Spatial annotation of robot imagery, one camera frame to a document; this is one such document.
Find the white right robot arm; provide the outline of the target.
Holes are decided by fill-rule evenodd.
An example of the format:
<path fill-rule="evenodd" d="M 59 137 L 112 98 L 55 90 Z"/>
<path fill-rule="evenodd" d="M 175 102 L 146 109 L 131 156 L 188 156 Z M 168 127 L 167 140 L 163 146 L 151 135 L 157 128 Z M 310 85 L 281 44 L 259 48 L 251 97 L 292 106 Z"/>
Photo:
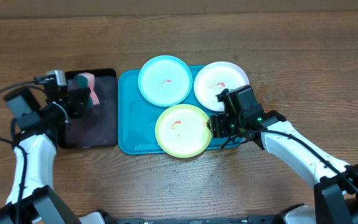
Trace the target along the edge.
<path fill-rule="evenodd" d="M 323 151 L 300 134 L 277 111 L 264 111 L 251 86 L 224 89 L 216 96 L 222 113 L 209 117 L 214 138 L 254 142 L 292 168 L 312 189 L 314 205 L 294 205 L 275 216 L 274 223 L 358 223 L 358 164 Z"/>

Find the yellow plate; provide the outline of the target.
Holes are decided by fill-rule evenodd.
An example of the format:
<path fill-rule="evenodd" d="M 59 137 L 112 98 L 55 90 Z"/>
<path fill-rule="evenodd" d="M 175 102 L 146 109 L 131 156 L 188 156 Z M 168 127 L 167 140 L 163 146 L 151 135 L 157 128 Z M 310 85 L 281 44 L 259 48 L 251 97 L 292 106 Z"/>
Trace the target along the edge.
<path fill-rule="evenodd" d="M 158 117 L 155 138 L 162 150 L 173 157 L 194 157 L 211 142 L 207 121 L 208 115 L 197 106 L 171 106 Z"/>

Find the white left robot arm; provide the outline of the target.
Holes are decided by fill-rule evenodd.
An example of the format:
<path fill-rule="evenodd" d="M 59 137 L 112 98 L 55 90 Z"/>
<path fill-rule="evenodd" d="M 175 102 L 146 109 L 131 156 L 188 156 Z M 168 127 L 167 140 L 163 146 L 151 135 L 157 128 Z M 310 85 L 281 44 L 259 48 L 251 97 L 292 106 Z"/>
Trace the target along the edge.
<path fill-rule="evenodd" d="M 15 83 L 0 90 L 13 113 L 11 138 L 16 168 L 11 193 L 0 208 L 0 223 L 81 223 L 53 189 L 53 163 L 69 120 L 88 105 L 88 87 L 68 90 L 51 76 Z"/>

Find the pink green sponge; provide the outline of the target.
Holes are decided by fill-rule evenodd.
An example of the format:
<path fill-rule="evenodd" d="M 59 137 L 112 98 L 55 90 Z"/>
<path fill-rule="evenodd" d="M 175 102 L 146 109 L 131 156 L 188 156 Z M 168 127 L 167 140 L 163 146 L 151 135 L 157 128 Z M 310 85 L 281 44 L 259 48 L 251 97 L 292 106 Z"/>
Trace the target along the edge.
<path fill-rule="evenodd" d="M 89 100 L 88 106 L 94 106 L 99 104 L 99 98 L 94 91 L 95 77 L 91 73 L 80 73 L 75 75 L 72 79 L 68 81 L 69 89 L 78 89 L 78 88 L 89 88 Z"/>

